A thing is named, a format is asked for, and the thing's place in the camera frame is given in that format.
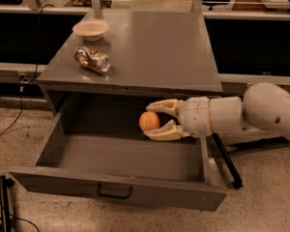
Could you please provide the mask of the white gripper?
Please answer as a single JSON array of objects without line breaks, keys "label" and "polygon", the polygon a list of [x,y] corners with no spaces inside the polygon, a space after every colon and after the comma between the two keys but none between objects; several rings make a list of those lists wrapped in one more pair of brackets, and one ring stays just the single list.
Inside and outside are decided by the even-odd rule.
[{"label": "white gripper", "polygon": [[206,97],[190,98],[185,102],[177,99],[155,101],[146,106],[147,111],[165,113],[174,118],[178,117],[177,125],[170,120],[164,126],[145,130],[143,133],[152,140],[173,141],[184,137],[210,136],[210,100]]}]

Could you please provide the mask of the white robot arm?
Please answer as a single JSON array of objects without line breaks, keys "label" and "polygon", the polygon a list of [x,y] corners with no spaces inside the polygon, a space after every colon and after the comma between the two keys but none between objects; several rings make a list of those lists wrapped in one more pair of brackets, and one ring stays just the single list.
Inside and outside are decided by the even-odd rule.
[{"label": "white robot arm", "polygon": [[229,133],[243,138],[282,136],[290,142],[290,93],[272,83],[251,85],[242,98],[170,99],[146,109],[172,117],[164,126],[144,131],[156,141]]}]

